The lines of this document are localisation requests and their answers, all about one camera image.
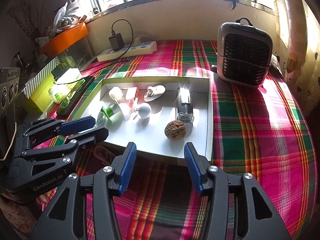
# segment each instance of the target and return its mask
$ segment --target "wall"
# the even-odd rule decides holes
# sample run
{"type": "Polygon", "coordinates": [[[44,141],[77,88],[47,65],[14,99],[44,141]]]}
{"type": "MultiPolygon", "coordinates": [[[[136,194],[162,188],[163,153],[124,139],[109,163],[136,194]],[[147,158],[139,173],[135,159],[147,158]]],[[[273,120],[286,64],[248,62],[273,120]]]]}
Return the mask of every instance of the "wall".
{"type": "MultiPolygon", "coordinates": [[[[35,0],[30,1],[32,14],[36,14],[35,0]]],[[[42,18],[42,29],[46,23],[51,24],[54,19],[54,11],[62,7],[69,0],[44,0],[44,11],[42,18]]],[[[21,11],[20,0],[15,0],[12,4],[11,11],[21,11]]],[[[25,62],[28,63],[33,57],[34,46],[31,40],[24,34],[18,24],[7,13],[0,17],[0,68],[9,67],[12,57],[20,51],[25,62]]]]}
{"type": "Polygon", "coordinates": [[[10,67],[12,58],[20,51],[26,62],[32,59],[34,46],[9,16],[0,17],[0,68],[10,67]]]}
{"type": "MultiPolygon", "coordinates": [[[[148,35],[159,40],[216,40],[223,22],[247,17],[252,24],[265,30],[276,40],[276,17],[265,11],[224,0],[158,0],[143,3],[104,15],[88,26],[88,40],[93,52],[99,54],[111,48],[108,37],[111,25],[118,19],[132,24],[134,38],[148,35]]],[[[130,44],[131,30],[126,22],[114,26],[121,32],[125,44],[130,44]]]]}

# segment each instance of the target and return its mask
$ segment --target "blue gripper pad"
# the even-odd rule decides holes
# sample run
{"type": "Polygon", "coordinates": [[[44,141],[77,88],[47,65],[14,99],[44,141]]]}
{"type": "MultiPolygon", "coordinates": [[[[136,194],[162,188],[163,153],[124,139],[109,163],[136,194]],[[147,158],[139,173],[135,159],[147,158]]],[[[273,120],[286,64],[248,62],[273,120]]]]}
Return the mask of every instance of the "blue gripper pad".
{"type": "Polygon", "coordinates": [[[119,174],[117,174],[118,169],[116,169],[116,172],[115,172],[116,173],[115,177],[118,177],[118,182],[119,182],[118,192],[121,196],[128,189],[132,170],[137,158],[137,146],[135,143],[132,143],[132,142],[128,143],[122,158],[124,158],[125,160],[122,166],[122,169],[119,174]]]}
{"type": "Polygon", "coordinates": [[[62,123],[57,130],[59,135],[67,136],[91,129],[96,124],[96,120],[92,116],[86,116],[70,122],[62,123]]]}
{"type": "Polygon", "coordinates": [[[206,180],[206,170],[192,143],[188,142],[185,144],[184,158],[187,163],[193,188],[198,192],[199,195],[203,195],[203,182],[206,180]]]}

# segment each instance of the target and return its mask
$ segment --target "white box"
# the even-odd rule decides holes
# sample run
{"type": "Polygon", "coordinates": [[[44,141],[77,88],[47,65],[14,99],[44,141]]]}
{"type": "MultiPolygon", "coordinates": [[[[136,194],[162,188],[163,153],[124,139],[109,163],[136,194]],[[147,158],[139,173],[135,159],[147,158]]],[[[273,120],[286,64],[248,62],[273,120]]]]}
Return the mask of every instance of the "white box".
{"type": "Polygon", "coordinates": [[[188,77],[132,77],[102,80],[92,91],[84,104],[78,110],[76,118],[91,115],[97,118],[102,106],[112,103],[108,91],[113,87],[120,87],[124,96],[119,101],[123,113],[111,117],[112,124],[106,122],[109,136],[107,143],[126,147],[128,142],[137,145],[138,153],[156,160],[173,157],[175,163],[185,165],[183,149],[187,142],[192,142],[200,155],[208,160],[212,157],[212,93],[210,80],[206,78],[188,77]],[[135,117],[137,113],[129,111],[125,100],[126,90],[137,86],[140,89],[138,105],[143,103],[143,96],[148,86],[164,85],[166,92],[158,99],[149,102],[152,112],[149,119],[135,117]],[[170,141],[164,134],[166,125],[176,119],[176,90],[179,86],[187,87],[191,92],[194,122],[186,124],[187,135],[178,141],[170,141]]]}

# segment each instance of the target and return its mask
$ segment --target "rubber band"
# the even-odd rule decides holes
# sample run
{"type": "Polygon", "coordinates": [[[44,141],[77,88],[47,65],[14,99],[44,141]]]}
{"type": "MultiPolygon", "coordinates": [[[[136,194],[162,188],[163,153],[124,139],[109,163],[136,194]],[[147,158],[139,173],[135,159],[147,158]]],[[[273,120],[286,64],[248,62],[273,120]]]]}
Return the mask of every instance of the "rubber band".
{"type": "Polygon", "coordinates": [[[7,158],[7,155],[12,147],[12,144],[13,144],[13,141],[14,141],[14,138],[16,137],[16,133],[17,133],[17,123],[15,123],[15,129],[14,129],[14,133],[13,133],[13,136],[12,136],[12,140],[11,140],[11,143],[10,143],[10,146],[7,150],[7,153],[5,154],[4,158],[3,159],[0,159],[0,162],[3,162],[5,161],[5,159],[7,158]]]}
{"type": "Polygon", "coordinates": [[[256,67],[261,67],[261,68],[269,68],[270,65],[268,67],[263,67],[263,66],[259,66],[259,65],[256,65],[256,64],[253,64],[253,63],[250,63],[250,62],[247,62],[247,61],[244,61],[244,60],[240,60],[240,59],[235,59],[235,58],[230,58],[230,57],[225,57],[225,56],[221,56],[219,54],[216,53],[217,56],[219,57],[223,57],[225,59],[231,59],[231,60],[235,60],[235,61],[239,61],[239,62],[243,62],[243,63],[247,63],[247,64],[250,64],[250,65],[254,65],[256,67]]]}

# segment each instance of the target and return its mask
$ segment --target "window sill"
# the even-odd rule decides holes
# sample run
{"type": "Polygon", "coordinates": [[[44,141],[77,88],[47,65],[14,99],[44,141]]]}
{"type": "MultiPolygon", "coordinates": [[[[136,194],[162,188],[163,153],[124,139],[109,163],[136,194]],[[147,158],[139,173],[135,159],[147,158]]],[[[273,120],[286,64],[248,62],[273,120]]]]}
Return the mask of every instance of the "window sill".
{"type": "MultiPolygon", "coordinates": [[[[115,11],[118,11],[118,10],[121,10],[123,8],[127,8],[127,7],[130,7],[130,6],[133,6],[133,5],[138,5],[138,4],[142,4],[142,3],[147,3],[147,2],[151,2],[151,1],[158,1],[158,0],[133,0],[133,1],[129,1],[129,2],[126,2],[126,3],[122,3],[122,4],[119,4],[119,5],[116,5],[112,8],[109,8],[103,12],[100,12],[98,14],[96,14],[95,16],[93,16],[88,23],[106,15],[106,14],[109,14],[109,13],[112,13],[112,12],[115,12],[115,11]]],[[[269,14],[272,14],[272,15],[275,15],[275,12],[274,10],[264,6],[264,5],[261,5],[261,4],[257,4],[257,3],[254,3],[252,1],[249,1],[249,0],[238,0],[237,3],[240,3],[240,4],[244,4],[244,5],[248,5],[248,6],[251,6],[253,8],[257,8],[259,10],[262,10],[262,11],[265,11],[269,14]]]]}

